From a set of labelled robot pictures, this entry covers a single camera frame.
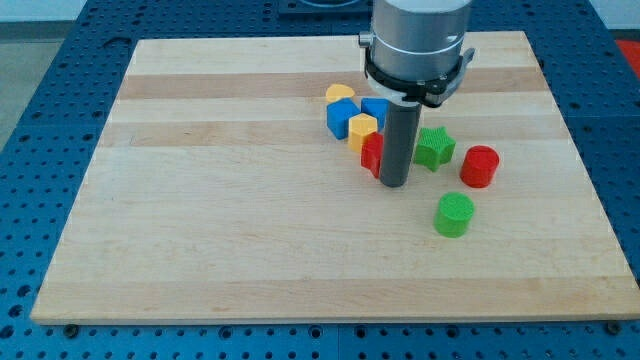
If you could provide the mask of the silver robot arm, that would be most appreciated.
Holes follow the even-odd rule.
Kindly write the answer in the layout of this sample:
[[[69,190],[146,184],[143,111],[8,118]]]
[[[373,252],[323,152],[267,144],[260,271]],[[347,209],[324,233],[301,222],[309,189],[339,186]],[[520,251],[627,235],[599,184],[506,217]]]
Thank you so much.
[[[461,85],[473,48],[462,45],[471,0],[375,0],[359,35],[365,77],[396,105],[436,108]]]

